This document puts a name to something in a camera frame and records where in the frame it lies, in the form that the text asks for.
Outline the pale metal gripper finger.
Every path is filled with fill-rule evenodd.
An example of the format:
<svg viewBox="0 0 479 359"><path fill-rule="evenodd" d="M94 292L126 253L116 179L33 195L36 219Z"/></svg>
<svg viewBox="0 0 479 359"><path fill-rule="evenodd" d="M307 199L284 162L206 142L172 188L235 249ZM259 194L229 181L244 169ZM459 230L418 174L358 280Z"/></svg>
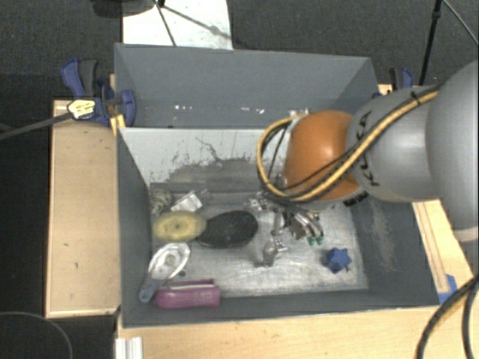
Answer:
<svg viewBox="0 0 479 359"><path fill-rule="evenodd" d="M253 212L276 212L278 204L265 197L251 197L249 208Z"/></svg>
<svg viewBox="0 0 479 359"><path fill-rule="evenodd" d="M256 263L257 267L272 267L279 254L287 251L287 246L281 238L272 237L263 246L262 261Z"/></svg>

